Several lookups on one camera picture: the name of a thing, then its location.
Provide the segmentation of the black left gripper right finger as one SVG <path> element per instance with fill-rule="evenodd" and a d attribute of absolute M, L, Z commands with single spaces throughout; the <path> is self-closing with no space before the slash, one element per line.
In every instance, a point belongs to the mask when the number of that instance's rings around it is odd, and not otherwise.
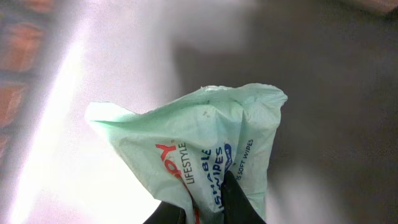
<path fill-rule="evenodd" d="M 257 214 L 231 171 L 221 185 L 224 224 L 266 224 Z"/>

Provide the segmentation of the green white paper label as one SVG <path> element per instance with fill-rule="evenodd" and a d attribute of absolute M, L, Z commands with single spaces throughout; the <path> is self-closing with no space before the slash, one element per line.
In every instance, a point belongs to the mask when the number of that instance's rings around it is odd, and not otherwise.
<path fill-rule="evenodd" d="M 206 86 L 145 114 L 92 102 L 86 119 L 155 199 L 183 209 L 187 223 L 222 223 L 227 172 L 265 217 L 267 168 L 286 101 L 272 85 Z"/>

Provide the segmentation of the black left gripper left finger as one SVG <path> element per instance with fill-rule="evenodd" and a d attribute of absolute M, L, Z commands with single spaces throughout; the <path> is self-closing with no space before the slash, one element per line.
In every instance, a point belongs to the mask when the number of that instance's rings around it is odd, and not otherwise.
<path fill-rule="evenodd" d="M 161 202 L 144 224 L 186 224 L 185 210 L 167 202 Z"/>

